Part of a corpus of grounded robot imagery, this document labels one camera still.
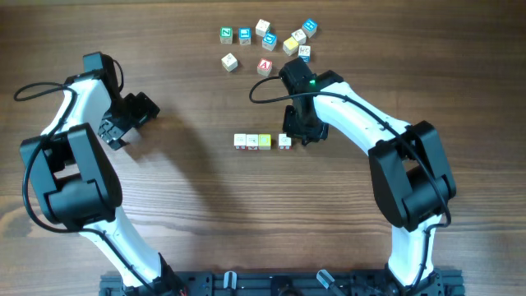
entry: yellow-green block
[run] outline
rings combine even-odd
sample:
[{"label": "yellow-green block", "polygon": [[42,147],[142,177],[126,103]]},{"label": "yellow-green block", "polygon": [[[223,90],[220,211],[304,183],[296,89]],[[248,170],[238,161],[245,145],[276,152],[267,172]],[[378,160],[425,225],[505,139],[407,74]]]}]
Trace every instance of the yellow-green block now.
[{"label": "yellow-green block", "polygon": [[272,141],[269,134],[260,134],[260,150],[270,150]]}]

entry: blue block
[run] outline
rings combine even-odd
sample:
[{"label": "blue block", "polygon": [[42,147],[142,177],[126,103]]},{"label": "blue block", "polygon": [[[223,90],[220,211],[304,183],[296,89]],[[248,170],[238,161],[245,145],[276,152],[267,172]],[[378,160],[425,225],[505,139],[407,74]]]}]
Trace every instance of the blue block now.
[{"label": "blue block", "polygon": [[250,28],[239,28],[239,39],[250,39],[251,30]]},{"label": "blue block", "polygon": [[305,28],[305,30],[308,30],[308,31],[313,31],[317,26],[318,24],[311,19],[308,19],[305,22],[305,24],[303,24],[303,28]]},{"label": "blue block", "polygon": [[278,38],[276,37],[276,35],[274,34],[271,34],[271,33],[267,33],[265,35],[265,38],[263,38],[263,42],[267,43],[267,44],[274,44],[276,42]]}]

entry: green block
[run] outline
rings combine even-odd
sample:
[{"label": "green block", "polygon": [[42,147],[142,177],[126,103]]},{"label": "green block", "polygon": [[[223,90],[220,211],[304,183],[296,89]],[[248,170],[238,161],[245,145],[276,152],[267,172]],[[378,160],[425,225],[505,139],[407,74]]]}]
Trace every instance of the green block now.
[{"label": "green block", "polygon": [[232,27],[221,27],[219,35],[221,37],[232,37]]}]

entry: tabletop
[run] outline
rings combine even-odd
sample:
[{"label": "tabletop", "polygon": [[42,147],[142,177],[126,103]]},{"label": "tabletop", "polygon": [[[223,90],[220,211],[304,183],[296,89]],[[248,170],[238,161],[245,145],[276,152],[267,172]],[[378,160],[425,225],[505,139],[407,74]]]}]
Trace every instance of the tabletop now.
[{"label": "tabletop", "polygon": [[[457,182],[453,224],[436,233],[436,266],[461,269],[471,295],[520,295],[526,284],[525,5],[501,1],[226,1],[0,7],[0,294],[93,295],[113,266],[80,235],[46,233],[21,200],[18,148],[39,135],[60,95],[16,103],[19,87],[82,73],[101,51],[145,92],[157,119],[104,143],[123,208],[176,271],[349,271],[383,268],[391,227],[372,195],[366,155],[330,128],[291,151],[240,151],[234,133],[281,132],[289,102],[248,91],[294,56],[283,41],[307,18],[309,67],[333,70],[364,99],[441,136]],[[271,23],[261,37],[219,42],[219,28]],[[232,53],[238,69],[226,72]],[[279,81],[258,99],[285,95]],[[36,203],[30,190],[31,200]]]}]

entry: block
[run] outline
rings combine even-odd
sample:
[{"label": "block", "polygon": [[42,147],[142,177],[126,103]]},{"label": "block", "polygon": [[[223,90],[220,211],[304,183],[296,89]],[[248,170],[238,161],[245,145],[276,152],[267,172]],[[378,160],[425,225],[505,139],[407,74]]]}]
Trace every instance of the block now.
[{"label": "block", "polygon": [[261,42],[263,44],[263,49],[273,51],[274,47],[276,47],[276,44],[278,43],[278,37],[276,37],[274,34],[267,33]]},{"label": "block", "polygon": [[224,58],[221,58],[221,63],[228,72],[231,72],[238,66],[238,60],[231,53],[225,55]]},{"label": "block", "polygon": [[232,27],[221,27],[219,38],[222,44],[232,44],[233,30]]},{"label": "block", "polygon": [[252,38],[252,34],[251,34],[250,28],[239,28],[240,45],[250,45],[251,38]]},{"label": "block", "polygon": [[293,55],[298,51],[299,43],[295,40],[294,37],[290,37],[283,42],[283,50],[288,56]]},{"label": "block", "polygon": [[270,150],[271,144],[269,134],[260,134],[260,150]]},{"label": "block", "polygon": [[309,45],[300,45],[298,49],[298,56],[305,62],[311,61],[311,47]]},{"label": "block", "polygon": [[245,150],[247,148],[247,134],[233,135],[233,146],[238,150]]},{"label": "block", "polygon": [[311,19],[308,19],[307,21],[305,21],[305,23],[302,26],[303,33],[305,33],[305,35],[308,38],[311,38],[316,33],[317,29],[318,29],[318,24]]},{"label": "block", "polygon": [[293,140],[287,136],[287,134],[279,134],[278,136],[278,147],[281,150],[290,150],[293,146]]},{"label": "block", "polygon": [[270,31],[270,23],[265,20],[260,20],[257,22],[256,25],[256,35],[265,37],[267,33]]},{"label": "block", "polygon": [[247,135],[247,149],[257,150],[259,147],[260,137],[259,135]]},{"label": "block", "polygon": [[300,45],[303,45],[307,42],[307,36],[305,35],[305,33],[303,33],[302,29],[294,31],[292,35]]},{"label": "block", "polygon": [[257,72],[263,76],[269,76],[270,71],[272,71],[272,62],[262,58],[260,63],[257,65]]}]

